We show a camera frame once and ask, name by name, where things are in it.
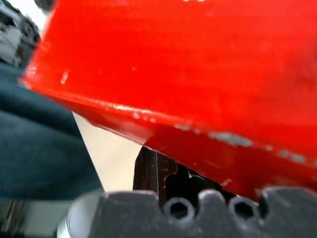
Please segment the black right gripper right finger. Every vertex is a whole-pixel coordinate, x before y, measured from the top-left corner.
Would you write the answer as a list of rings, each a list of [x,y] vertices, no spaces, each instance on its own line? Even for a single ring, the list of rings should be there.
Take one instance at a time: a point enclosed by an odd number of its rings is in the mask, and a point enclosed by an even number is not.
[[[223,193],[220,184],[159,153],[157,153],[157,176],[160,200],[169,200],[173,197],[195,200],[198,193],[204,189]]]

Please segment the red cardboard shoe box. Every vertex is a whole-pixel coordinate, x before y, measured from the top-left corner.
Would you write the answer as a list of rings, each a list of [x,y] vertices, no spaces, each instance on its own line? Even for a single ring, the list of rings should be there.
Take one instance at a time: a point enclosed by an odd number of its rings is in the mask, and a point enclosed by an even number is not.
[[[317,192],[317,0],[58,0],[22,83],[236,194]]]

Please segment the grey background equipment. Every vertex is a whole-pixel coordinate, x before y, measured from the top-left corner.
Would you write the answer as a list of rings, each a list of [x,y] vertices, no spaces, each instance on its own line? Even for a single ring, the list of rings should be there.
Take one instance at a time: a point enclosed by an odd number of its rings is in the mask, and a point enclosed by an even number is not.
[[[0,0],[0,61],[25,67],[40,40],[38,26],[7,0]]]

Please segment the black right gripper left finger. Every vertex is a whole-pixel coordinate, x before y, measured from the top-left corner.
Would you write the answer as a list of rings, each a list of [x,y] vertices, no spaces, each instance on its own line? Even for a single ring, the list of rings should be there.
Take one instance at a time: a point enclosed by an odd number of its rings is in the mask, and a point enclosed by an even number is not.
[[[142,147],[135,161],[134,190],[150,190],[155,193],[158,189],[157,153]]]

